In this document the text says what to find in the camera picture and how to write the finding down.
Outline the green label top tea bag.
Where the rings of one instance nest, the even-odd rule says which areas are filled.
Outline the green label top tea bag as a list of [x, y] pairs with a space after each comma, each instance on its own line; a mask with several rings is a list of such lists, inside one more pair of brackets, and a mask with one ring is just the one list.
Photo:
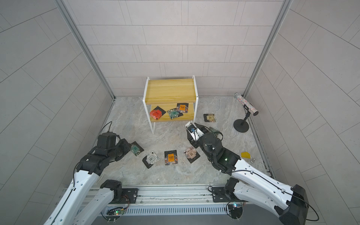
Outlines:
[[138, 156], [144, 151], [144, 149], [137, 142], [133, 142], [131, 144], [130, 150], [135, 156]]

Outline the beige label tea bag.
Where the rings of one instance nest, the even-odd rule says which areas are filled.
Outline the beige label tea bag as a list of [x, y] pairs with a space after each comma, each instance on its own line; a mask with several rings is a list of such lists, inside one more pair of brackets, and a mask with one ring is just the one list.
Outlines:
[[216, 116], [213, 113], [206, 113], [203, 118], [205, 122], [216, 122]]

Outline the white patterned tea bag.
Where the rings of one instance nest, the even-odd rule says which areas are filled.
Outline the white patterned tea bag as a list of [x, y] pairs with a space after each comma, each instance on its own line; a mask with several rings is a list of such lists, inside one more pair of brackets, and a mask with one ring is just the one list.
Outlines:
[[142, 162], [147, 167], [147, 169], [150, 169], [159, 160], [160, 160], [160, 158], [157, 156], [157, 154], [152, 151], [151, 153], [149, 153], [147, 156], [145, 156], [142, 159]]

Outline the orange label black tea bag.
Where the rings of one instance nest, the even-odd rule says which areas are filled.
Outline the orange label black tea bag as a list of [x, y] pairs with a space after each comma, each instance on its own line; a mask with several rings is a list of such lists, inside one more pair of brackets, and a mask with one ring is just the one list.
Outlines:
[[178, 155], [176, 150], [165, 151], [164, 156], [166, 166], [178, 164]]

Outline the green label floral tea bag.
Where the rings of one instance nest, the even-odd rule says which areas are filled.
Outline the green label floral tea bag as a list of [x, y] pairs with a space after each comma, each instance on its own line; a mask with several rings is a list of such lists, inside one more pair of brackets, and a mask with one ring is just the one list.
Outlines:
[[171, 120], [182, 117], [183, 113], [182, 112], [178, 112], [176, 108], [174, 109], [170, 109], [167, 111], [169, 117]]

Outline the red tea bag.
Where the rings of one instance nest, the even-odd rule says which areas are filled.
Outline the red tea bag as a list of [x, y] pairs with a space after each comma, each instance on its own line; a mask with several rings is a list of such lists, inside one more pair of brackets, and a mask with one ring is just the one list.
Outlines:
[[156, 121], [159, 120], [163, 115], [165, 115], [167, 112], [162, 109], [159, 106], [156, 106], [153, 110], [150, 112], [150, 117], [155, 119]]

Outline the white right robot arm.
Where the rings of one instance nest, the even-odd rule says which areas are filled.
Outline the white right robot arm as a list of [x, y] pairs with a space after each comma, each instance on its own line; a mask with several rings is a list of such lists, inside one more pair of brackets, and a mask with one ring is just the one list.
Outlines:
[[188, 122], [187, 139], [201, 148], [212, 166], [230, 175], [224, 187], [229, 200], [254, 203], [277, 216], [284, 225], [304, 225], [309, 203], [306, 190], [299, 185], [289, 186], [262, 173], [236, 153], [223, 147], [217, 134], [206, 126]]

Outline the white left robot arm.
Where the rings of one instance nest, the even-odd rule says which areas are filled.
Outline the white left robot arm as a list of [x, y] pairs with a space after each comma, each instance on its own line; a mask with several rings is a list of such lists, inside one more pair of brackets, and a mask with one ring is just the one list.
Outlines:
[[73, 179], [64, 197], [46, 220], [47, 225], [90, 225], [103, 209], [112, 201], [125, 201], [130, 204], [130, 198], [123, 194], [122, 183], [116, 180], [106, 180], [95, 197], [81, 208], [89, 190], [111, 163], [122, 159], [131, 149], [131, 144], [125, 139], [98, 141], [90, 154], [85, 155], [75, 166]]

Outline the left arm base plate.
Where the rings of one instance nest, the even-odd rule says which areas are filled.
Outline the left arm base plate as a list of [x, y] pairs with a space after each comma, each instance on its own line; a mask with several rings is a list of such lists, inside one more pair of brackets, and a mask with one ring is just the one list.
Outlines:
[[111, 204], [134, 204], [137, 201], [138, 188], [123, 188], [121, 191], [114, 191], [114, 198]]

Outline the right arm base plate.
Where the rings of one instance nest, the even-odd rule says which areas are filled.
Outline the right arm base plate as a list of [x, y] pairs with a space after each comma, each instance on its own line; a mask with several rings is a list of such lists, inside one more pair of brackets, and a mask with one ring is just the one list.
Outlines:
[[211, 193], [214, 203], [228, 203], [233, 201], [231, 197], [226, 195], [223, 187], [208, 186], [208, 191]]

